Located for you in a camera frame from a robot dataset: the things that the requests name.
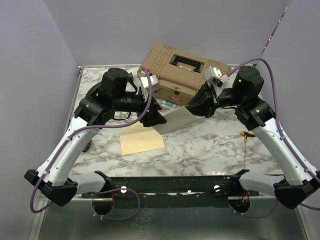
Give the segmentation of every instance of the gray floor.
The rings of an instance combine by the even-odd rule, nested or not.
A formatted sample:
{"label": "gray floor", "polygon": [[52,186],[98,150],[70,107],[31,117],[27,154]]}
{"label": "gray floor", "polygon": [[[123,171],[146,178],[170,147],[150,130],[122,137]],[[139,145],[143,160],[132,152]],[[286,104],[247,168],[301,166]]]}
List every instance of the gray floor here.
{"label": "gray floor", "polygon": [[[251,200],[250,213],[265,214],[274,199]],[[124,217],[132,209],[115,209]],[[280,207],[267,218],[250,219],[229,208],[141,209],[127,221],[93,217],[91,201],[72,201],[52,206],[42,222],[39,240],[306,240],[298,210]]]}

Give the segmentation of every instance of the marble tabletop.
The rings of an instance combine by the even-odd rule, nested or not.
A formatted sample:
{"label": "marble tabletop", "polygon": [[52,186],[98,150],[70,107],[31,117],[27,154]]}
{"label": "marble tabletop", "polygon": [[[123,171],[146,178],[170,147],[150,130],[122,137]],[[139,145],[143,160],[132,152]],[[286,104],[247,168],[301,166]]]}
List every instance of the marble tabletop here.
{"label": "marble tabletop", "polygon": [[[130,72],[137,65],[84,68],[75,106],[111,67]],[[231,76],[230,86],[235,76]],[[164,111],[172,110],[170,106],[161,106]],[[116,113],[115,117],[124,118],[126,114]],[[107,125],[128,123],[136,117],[132,114],[127,120],[111,120]],[[257,137],[248,139],[245,159],[245,142],[240,132],[246,128],[237,120],[233,109],[218,109],[211,118],[163,135],[163,149],[122,156],[121,131],[123,128],[100,130],[92,139],[90,150],[80,155],[70,173],[81,175],[102,171],[110,177],[204,176],[231,175],[243,168],[261,174],[282,173]]]}

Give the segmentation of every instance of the paper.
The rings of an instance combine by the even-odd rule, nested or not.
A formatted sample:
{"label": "paper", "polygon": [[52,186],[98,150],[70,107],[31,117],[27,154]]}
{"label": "paper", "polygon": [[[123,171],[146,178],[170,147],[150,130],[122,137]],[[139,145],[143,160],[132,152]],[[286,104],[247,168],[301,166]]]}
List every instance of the paper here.
{"label": "paper", "polygon": [[200,120],[184,106],[164,115],[164,118],[166,119],[165,124],[153,126],[154,130],[161,135],[173,133]]}
{"label": "paper", "polygon": [[136,154],[165,147],[163,137],[152,127],[137,122],[120,133],[122,155]]}

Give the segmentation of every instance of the robotic arm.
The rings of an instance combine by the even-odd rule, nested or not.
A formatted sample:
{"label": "robotic arm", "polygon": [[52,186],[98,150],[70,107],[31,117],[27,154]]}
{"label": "robotic arm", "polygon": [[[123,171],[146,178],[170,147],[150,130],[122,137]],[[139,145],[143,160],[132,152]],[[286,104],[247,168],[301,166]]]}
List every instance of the robotic arm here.
{"label": "robotic arm", "polygon": [[[257,191],[269,194],[275,196],[285,207],[294,209],[320,185],[288,149],[278,132],[275,112],[258,97],[264,84],[259,71],[251,66],[240,68],[232,88],[226,88],[229,78],[217,68],[206,69],[205,76],[207,82],[186,108],[196,116],[209,118],[217,108],[235,106],[239,121],[262,141],[284,173],[284,176],[273,176],[243,169],[228,180],[232,182],[231,188],[236,187],[239,193]],[[47,172],[46,169],[68,136],[79,128],[104,125],[114,117],[115,111],[137,112],[138,116],[141,115],[146,107],[145,88],[142,86],[138,90],[134,86],[135,92],[126,92],[127,82],[134,86],[133,78],[125,70],[110,68],[103,75],[101,83],[96,84],[81,100],[67,132],[49,158],[38,169],[26,172],[24,177],[34,186],[40,182],[37,188],[58,206],[64,206],[75,195],[113,189],[112,180],[100,171],[69,175],[82,150],[99,132],[97,128],[81,131],[73,139],[68,139],[50,170]],[[152,98],[147,114],[141,119],[145,127],[166,123],[166,119],[158,112],[159,109],[160,106]],[[304,159],[309,171],[320,177],[316,168],[303,157],[287,136],[286,139]]]}

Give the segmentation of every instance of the toolbox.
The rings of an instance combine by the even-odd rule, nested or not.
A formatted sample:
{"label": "toolbox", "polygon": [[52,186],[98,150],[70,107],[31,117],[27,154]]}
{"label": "toolbox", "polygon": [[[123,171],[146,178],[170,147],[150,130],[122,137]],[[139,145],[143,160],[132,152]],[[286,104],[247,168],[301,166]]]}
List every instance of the toolbox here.
{"label": "toolbox", "polygon": [[[152,95],[179,106],[186,105],[205,83],[206,68],[218,68],[222,74],[231,71],[227,64],[162,45],[152,48],[142,66],[148,68],[159,80],[160,89]],[[144,76],[141,68],[137,74],[139,78]]]}

